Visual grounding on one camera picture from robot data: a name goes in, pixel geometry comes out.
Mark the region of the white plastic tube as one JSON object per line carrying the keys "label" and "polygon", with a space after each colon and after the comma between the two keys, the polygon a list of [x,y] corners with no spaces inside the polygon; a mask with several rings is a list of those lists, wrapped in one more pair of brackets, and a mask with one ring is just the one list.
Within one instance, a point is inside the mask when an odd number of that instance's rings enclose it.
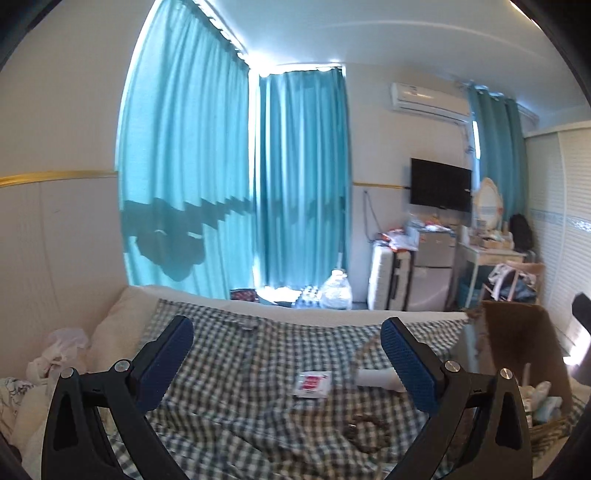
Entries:
{"label": "white plastic tube", "polygon": [[405,393],[406,388],[394,368],[359,369],[356,371],[356,385],[363,388],[379,388]]}

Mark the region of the red white sachet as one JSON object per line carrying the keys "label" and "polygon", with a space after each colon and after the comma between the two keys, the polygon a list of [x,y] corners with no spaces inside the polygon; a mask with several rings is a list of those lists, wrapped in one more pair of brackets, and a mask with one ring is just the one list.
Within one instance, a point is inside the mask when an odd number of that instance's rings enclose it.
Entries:
{"label": "red white sachet", "polygon": [[304,371],[297,375],[294,396],[303,399],[324,399],[332,389],[330,371]]}

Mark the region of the brown cardboard box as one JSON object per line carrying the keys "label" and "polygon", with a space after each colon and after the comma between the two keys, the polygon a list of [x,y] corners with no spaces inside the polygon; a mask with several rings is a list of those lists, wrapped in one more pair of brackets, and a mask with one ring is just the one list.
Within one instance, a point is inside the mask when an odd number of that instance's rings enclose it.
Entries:
{"label": "brown cardboard box", "polygon": [[559,433],[573,410],[572,390],[562,350],[548,312],[539,305],[484,301],[466,312],[468,323],[453,349],[467,371],[495,374],[501,368],[521,382],[551,383],[549,394],[563,400],[561,416],[530,430],[534,444]]}

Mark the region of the silver mini fridge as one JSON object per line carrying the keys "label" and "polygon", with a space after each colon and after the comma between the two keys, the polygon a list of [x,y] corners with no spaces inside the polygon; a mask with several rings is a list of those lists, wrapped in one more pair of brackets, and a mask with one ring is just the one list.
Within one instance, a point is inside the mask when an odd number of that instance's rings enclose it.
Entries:
{"label": "silver mini fridge", "polygon": [[457,239],[446,227],[408,226],[407,235],[417,250],[413,254],[408,311],[444,311],[453,276]]}

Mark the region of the wooden chair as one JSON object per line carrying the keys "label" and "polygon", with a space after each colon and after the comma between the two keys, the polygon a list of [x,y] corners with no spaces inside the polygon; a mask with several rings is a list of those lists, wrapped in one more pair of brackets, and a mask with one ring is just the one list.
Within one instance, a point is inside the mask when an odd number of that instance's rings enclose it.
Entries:
{"label": "wooden chair", "polygon": [[484,281],[479,301],[539,304],[545,270],[543,263],[498,264]]}

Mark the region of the checkered bed sheet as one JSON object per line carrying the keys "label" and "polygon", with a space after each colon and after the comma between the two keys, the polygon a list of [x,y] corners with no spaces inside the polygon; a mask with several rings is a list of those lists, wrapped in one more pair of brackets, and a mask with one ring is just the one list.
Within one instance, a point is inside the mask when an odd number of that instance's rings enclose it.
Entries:
{"label": "checkered bed sheet", "polygon": [[[115,308],[96,328],[92,366],[131,358],[177,315],[194,340],[147,418],[191,479],[372,479],[426,422],[407,394],[356,385],[383,369],[378,325],[310,326],[159,300]],[[330,371],[324,399],[294,396],[297,375]]]}

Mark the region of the white dressing table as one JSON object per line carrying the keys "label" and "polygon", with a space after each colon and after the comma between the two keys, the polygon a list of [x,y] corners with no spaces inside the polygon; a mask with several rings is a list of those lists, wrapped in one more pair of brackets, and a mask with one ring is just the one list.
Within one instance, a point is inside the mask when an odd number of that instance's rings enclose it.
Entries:
{"label": "white dressing table", "polygon": [[479,283],[479,272],[483,267],[495,267],[508,261],[522,263],[525,253],[511,249],[486,249],[460,243],[457,259],[459,260],[458,287],[456,300],[460,308],[467,309],[475,299],[475,290]]}

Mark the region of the white suitcase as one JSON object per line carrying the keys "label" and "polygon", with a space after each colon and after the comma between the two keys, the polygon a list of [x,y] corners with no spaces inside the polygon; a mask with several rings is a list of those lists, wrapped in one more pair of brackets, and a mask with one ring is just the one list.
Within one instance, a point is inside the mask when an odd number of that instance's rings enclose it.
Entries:
{"label": "white suitcase", "polygon": [[367,295],[370,310],[406,310],[412,260],[410,251],[393,250],[383,241],[373,244]]}

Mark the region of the black backpack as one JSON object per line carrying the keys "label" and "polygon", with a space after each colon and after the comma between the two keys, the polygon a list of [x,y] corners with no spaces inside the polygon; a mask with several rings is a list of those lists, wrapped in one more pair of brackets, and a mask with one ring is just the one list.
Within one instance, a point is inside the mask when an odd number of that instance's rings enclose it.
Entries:
{"label": "black backpack", "polygon": [[509,232],[513,236],[514,250],[526,253],[534,247],[532,229],[522,214],[512,215],[509,220]]}

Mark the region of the right teal curtain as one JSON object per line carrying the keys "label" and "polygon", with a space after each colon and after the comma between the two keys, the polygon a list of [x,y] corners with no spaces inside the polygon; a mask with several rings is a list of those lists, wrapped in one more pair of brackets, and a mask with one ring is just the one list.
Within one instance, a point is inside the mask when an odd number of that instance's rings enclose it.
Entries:
{"label": "right teal curtain", "polygon": [[524,215],[528,200],[528,166],[518,104],[514,99],[477,85],[468,100],[480,144],[480,177],[497,186],[504,203],[503,220]]}

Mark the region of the white sliding wardrobe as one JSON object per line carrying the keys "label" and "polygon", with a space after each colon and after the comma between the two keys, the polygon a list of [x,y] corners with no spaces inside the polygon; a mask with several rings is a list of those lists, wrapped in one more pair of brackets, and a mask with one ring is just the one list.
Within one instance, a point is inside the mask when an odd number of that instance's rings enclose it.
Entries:
{"label": "white sliding wardrobe", "polygon": [[571,313],[579,293],[590,293],[590,123],[541,130],[526,137],[529,220],[546,266],[542,305],[559,338],[585,340]]}

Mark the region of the middle teal curtain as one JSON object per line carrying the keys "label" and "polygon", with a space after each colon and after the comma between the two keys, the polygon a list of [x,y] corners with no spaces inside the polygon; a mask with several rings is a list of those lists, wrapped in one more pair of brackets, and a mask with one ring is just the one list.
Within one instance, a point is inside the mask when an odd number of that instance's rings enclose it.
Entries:
{"label": "middle teal curtain", "polygon": [[259,80],[254,206],[260,284],[320,286],[349,267],[352,159],[342,68]]}

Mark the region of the large teal curtain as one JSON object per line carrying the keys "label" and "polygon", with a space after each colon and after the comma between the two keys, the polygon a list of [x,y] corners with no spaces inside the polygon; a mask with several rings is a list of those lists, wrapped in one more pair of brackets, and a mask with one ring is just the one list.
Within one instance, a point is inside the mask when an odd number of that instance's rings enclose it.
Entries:
{"label": "large teal curtain", "polygon": [[151,7],[115,163],[131,284],[215,299],[252,284],[249,66],[197,2]]}

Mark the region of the white air conditioner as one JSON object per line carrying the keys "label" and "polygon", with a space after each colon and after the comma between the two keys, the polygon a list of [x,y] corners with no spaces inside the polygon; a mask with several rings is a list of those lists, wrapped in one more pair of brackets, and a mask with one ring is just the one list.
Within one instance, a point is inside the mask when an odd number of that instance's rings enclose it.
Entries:
{"label": "white air conditioner", "polygon": [[404,83],[391,84],[394,111],[466,123],[470,120],[466,100],[454,95]]}

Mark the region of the black wall television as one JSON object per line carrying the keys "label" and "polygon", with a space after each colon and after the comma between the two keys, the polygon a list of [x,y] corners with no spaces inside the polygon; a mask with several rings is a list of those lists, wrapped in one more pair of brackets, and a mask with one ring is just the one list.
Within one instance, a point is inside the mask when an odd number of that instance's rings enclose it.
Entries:
{"label": "black wall television", "polygon": [[469,213],[472,209],[472,171],[412,158],[410,203]]}

